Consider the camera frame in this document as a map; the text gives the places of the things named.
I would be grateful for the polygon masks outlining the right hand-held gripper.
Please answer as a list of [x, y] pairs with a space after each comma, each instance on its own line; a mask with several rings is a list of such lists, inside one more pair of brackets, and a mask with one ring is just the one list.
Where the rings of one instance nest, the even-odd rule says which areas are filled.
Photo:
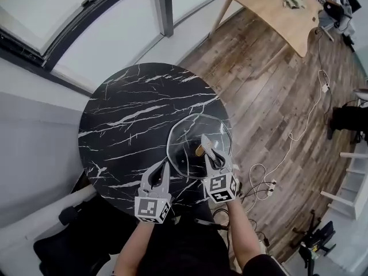
[[205, 152], [206, 177], [202, 181], [205, 193], [216, 204], [235, 199], [239, 180], [231, 166], [231, 157], [224, 151], [213, 150], [212, 142], [201, 135], [201, 147]]

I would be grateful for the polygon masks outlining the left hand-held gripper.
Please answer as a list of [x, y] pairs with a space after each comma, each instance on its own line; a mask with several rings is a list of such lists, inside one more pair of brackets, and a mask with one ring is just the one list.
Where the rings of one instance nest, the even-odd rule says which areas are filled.
[[170, 163], [154, 164], [141, 178], [135, 197], [135, 217], [141, 222], [162, 224], [171, 209]]

